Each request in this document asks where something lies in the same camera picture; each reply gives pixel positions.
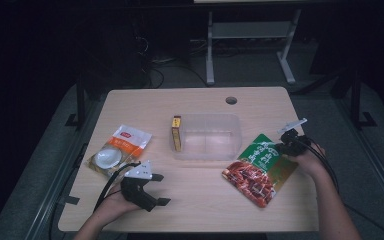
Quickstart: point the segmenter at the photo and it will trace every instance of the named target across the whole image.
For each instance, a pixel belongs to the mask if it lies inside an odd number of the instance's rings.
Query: snack bag
[[[275,143],[260,134],[222,176],[257,206],[264,208],[298,166],[282,158]]]
[[[110,178],[120,167],[139,158],[151,136],[136,128],[121,125],[101,150],[86,161],[86,165]]]

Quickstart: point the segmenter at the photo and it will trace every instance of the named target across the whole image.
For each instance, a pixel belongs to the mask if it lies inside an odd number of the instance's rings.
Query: hand
[[[96,239],[99,232],[109,223],[117,220],[123,214],[140,209],[136,204],[124,199],[120,183],[110,189],[107,197],[96,211],[86,220],[74,237],[75,240]]]
[[[325,156],[325,150],[318,144],[311,143],[311,147],[316,150],[320,155]],[[320,159],[310,150],[306,150],[303,154],[296,157],[288,156],[288,159],[297,162],[305,173],[314,177],[315,174],[326,172],[323,163]]]
[[[105,226],[117,220],[123,214],[137,209],[140,209],[140,207],[127,201],[121,193],[120,183],[116,183],[92,216],[96,215],[99,224]]]

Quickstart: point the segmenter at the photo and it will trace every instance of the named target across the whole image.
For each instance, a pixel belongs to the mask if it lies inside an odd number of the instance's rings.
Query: wire
[[[176,58],[166,58],[166,59],[162,59],[162,60],[152,60],[152,63],[155,63],[155,64],[165,64],[165,63],[173,62],[173,61],[176,61],[176,60],[177,60]]]
[[[105,196],[105,199],[108,198],[109,196],[114,195],[114,194],[119,193],[119,192],[121,192],[121,190],[112,192],[112,193],[108,194],[107,196]]]
[[[229,50],[231,49],[235,51],[233,53],[229,53]],[[241,53],[241,51],[237,46],[229,46],[229,44],[227,44],[227,42],[225,41],[220,41],[218,44],[213,44],[213,52],[214,52],[213,53],[214,56],[217,56],[220,58],[230,58],[230,57],[239,55]]]
[[[208,87],[207,82],[195,70],[191,69],[190,67],[185,67],[185,66],[182,66],[182,65],[178,65],[178,66],[159,66],[158,68],[184,68],[184,69],[189,70],[190,72],[194,73],[202,81],[202,83],[204,83],[204,85],[206,87]]]
[[[351,207],[350,205],[344,203],[345,207],[347,207],[348,209],[352,210],[353,212],[355,212],[356,214],[358,214],[360,217],[363,217],[364,219],[366,219],[367,221],[369,221],[371,224],[375,225],[376,227],[378,227],[379,229],[381,229],[383,232],[384,232],[384,227],[382,227],[379,223],[373,221],[372,219],[370,219],[369,217],[367,217],[366,215],[362,214],[360,211],[358,211],[357,209]]]
[[[68,177],[65,179],[64,181],[64,184],[62,185],[62,188],[58,194],[58,200],[61,198],[62,196],[62,193],[65,189],[65,187],[67,186],[68,184],[68,181],[70,180],[71,176],[73,175],[74,173],[74,170],[76,170],[75,167],[71,168],[71,171],[70,173],[68,174]],[[51,219],[50,219],[50,222],[49,222],[49,228],[48,228],[48,239],[49,240],[52,240],[52,229],[53,229],[53,223],[54,223],[54,220],[55,220],[55,214],[56,214],[56,210],[57,210],[57,203],[58,203],[58,200],[56,202],[54,202],[53,206],[52,206],[52,214],[51,214]]]
[[[310,150],[314,155],[316,155],[319,158],[319,160],[323,163],[323,165],[325,166],[326,170],[328,171],[328,174],[332,178],[332,181],[333,181],[333,183],[335,185],[335,188],[336,188],[336,190],[337,190],[337,192],[339,194],[339,186],[338,186],[338,181],[336,179],[335,172],[333,171],[332,167],[330,166],[329,162],[327,161],[326,156],[323,153],[321,153],[322,152],[322,151],[320,151],[321,149],[318,147],[318,144],[313,139],[310,139],[310,138],[308,138],[308,139],[310,140],[310,142],[314,143],[317,146],[317,148],[318,148],[320,153],[318,151],[316,151],[314,148],[308,146],[307,144],[305,144],[305,143],[303,143],[303,142],[301,142],[301,141],[299,141],[299,140],[297,140],[295,138],[290,138],[289,140],[291,140],[291,141],[293,141],[295,143],[298,143],[298,144],[300,144],[302,146],[305,146],[308,150]],[[363,213],[361,213],[360,211],[358,211],[357,209],[351,207],[350,205],[348,205],[346,203],[344,203],[344,206],[346,208],[350,209],[351,211],[355,212],[356,214],[358,214],[360,217],[363,217],[364,219],[366,219],[371,224],[373,224],[374,226],[378,227],[380,230],[382,230],[384,232],[384,227],[381,226],[379,223],[377,223],[374,220],[370,219],[369,217],[367,217],[366,215],[364,215]]]
[[[101,205],[101,203],[104,201],[105,195],[107,194],[107,192],[110,189],[111,185],[113,184],[114,180],[117,178],[118,174],[120,174],[121,171],[123,171],[124,169],[126,169],[128,167],[132,167],[132,166],[136,167],[136,166],[139,166],[140,164],[141,164],[140,162],[139,163],[128,163],[128,164],[120,167],[117,171],[115,171],[111,175],[111,178],[108,180],[108,182],[105,185],[104,189],[102,189],[101,195],[99,195],[98,201],[96,202],[95,208],[93,209],[94,212],[99,207],[99,205]]]
[[[150,71],[155,71],[155,72],[157,72],[157,73],[160,74],[160,76],[161,76],[161,81],[160,81],[160,83],[155,87],[155,89],[160,88],[160,87],[163,85],[164,80],[165,80],[165,78],[164,78],[164,74],[163,74],[161,71],[159,71],[159,70],[157,70],[157,69],[155,69],[155,68],[151,68]],[[152,78],[151,78],[151,77],[149,77],[149,88],[154,88],[154,84],[152,83]]]
[[[143,37],[136,37],[136,40],[145,42],[145,49],[143,51],[140,51],[140,55],[144,55],[146,51],[148,51],[149,48],[149,42],[146,40],[146,38]]]
[[[199,42],[202,42],[202,44],[200,44],[199,46],[197,46],[197,47],[193,47],[191,50],[190,50],[190,55],[192,56],[192,55],[195,55],[195,54],[198,54],[198,53],[201,53],[201,52],[203,52],[203,51],[205,51],[207,48],[206,48],[206,46],[207,46],[207,40],[204,40],[204,39],[202,39],[202,40],[195,40],[194,42],[197,42],[197,43],[199,43]]]
[[[319,160],[322,162],[322,164],[324,165],[324,167],[326,168],[326,171],[328,172],[328,174],[330,175],[332,181],[333,181],[333,184],[335,185],[335,188],[336,188],[336,191],[339,193],[339,185],[338,185],[338,180],[336,178],[336,175],[335,175],[335,172],[333,171],[332,167],[330,166],[329,162],[327,161],[327,159],[322,156],[319,152],[317,152],[314,148],[308,146],[306,143],[303,143],[295,138],[289,138],[289,140],[291,140],[292,142],[295,142],[305,148],[307,148],[308,150],[310,150],[314,155],[316,155],[316,157],[319,158]]]

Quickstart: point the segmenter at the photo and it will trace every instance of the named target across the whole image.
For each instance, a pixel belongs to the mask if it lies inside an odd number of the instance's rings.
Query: round hole
[[[226,103],[229,105],[235,105],[238,102],[238,99],[235,97],[227,97],[226,98]]]

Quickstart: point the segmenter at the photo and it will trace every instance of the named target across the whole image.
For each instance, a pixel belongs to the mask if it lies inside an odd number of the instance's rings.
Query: dark background
[[[141,68],[149,59],[136,54],[138,31],[149,38],[154,52],[162,49],[185,61],[189,39],[206,36],[206,12],[147,12],[144,21],[136,21],[135,14],[117,11],[64,10],[72,7],[84,6],[76,1],[0,1],[0,211],[77,79],[83,79],[91,98],[113,88],[141,88],[146,81]],[[240,20],[252,13],[223,14]],[[352,66],[384,101],[384,1],[306,8],[295,41],[310,39],[320,43],[314,73]]]

